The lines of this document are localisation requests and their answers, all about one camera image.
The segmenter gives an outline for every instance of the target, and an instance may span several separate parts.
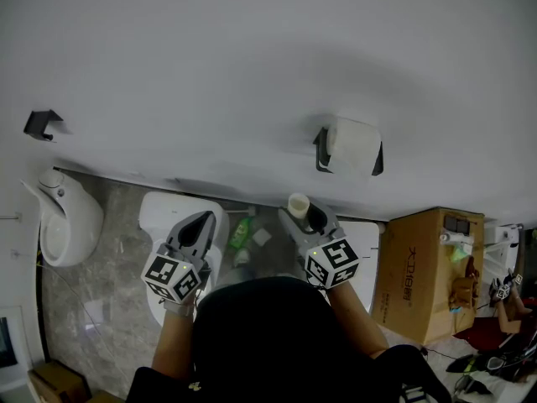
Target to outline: toilet paper holder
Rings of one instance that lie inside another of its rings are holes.
[[[321,128],[321,131],[315,137],[313,144],[315,145],[315,167],[318,171],[323,173],[333,173],[328,170],[328,164],[330,163],[330,155],[327,148],[328,142],[328,128]],[[371,176],[378,176],[384,172],[384,156],[383,156],[383,143],[380,143],[380,149],[378,151],[377,160],[373,167]]]

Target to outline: tile floor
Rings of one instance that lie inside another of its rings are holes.
[[[154,189],[66,173],[101,204],[105,221],[99,244],[88,260],[69,268],[43,270],[44,326],[50,356],[85,375],[93,390],[124,398],[136,369],[151,364],[160,332],[139,279],[152,244],[138,227],[138,213],[143,196]],[[218,202],[228,211],[246,208],[234,201]],[[230,228],[245,216],[231,213]],[[294,247],[278,225],[276,209],[259,207],[258,217],[276,242],[263,255],[267,261],[256,264],[259,275],[296,272]],[[226,252],[220,276],[232,267],[232,256],[233,252]],[[383,331],[391,345],[411,343]],[[455,338],[430,347],[452,357],[473,352],[466,342]],[[437,353],[429,354],[431,367],[452,390],[460,376],[446,373],[450,362]]]

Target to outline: white toilet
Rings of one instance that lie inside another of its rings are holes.
[[[39,199],[39,241],[47,263],[55,267],[79,264],[95,249],[101,234],[103,212],[80,182],[49,169],[33,186],[21,181]]]
[[[214,201],[152,191],[147,193],[143,198],[138,219],[140,227],[151,236],[153,251],[156,252],[176,223],[194,213],[204,211],[214,212],[216,227],[212,245],[206,255],[207,263],[211,266],[212,272],[205,289],[198,296],[198,301],[209,294],[216,285],[216,279],[218,279],[222,257],[226,248],[227,237],[229,236],[229,216]],[[165,314],[164,307],[160,304],[162,297],[157,296],[149,287],[147,287],[147,297],[149,308],[154,318],[162,325]]]

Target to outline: cardboard box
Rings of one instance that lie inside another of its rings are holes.
[[[30,370],[28,376],[43,403],[84,403],[91,397],[84,377],[57,361]]]
[[[483,215],[436,208],[388,223],[381,238],[372,317],[382,326],[417,343],[446,338],[473,324],[476,307],[451,313],[454,279],[463,277],[469,256],[452,262],[453,247],[440,244],[446,216],[470,223],[472,256],[483,265]],[[477,292],[481,277],[477,283]]]
[[[95,394],[95,397],[88,400],[87,403],[125,403],[125,400],[121,400],[119,397],[107,393],[106,391],[99,391]]]

